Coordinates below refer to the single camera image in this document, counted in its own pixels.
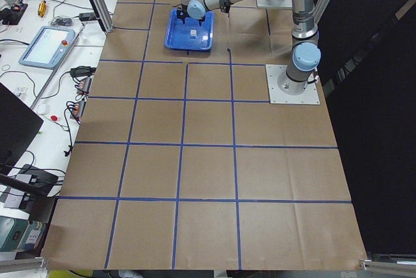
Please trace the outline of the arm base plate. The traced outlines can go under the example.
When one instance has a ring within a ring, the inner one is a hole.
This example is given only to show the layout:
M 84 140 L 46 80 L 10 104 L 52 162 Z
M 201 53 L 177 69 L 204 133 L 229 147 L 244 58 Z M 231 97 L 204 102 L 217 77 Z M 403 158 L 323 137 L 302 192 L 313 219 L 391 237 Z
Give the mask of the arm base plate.
M 286 65 L 266 64 L 270 104 L 320 105 L 317 80 L 313 73 L 305 82 L 294 82 L 287 76 Z
M 292 10 L 292 0 L 256 0 L 257 8 Z

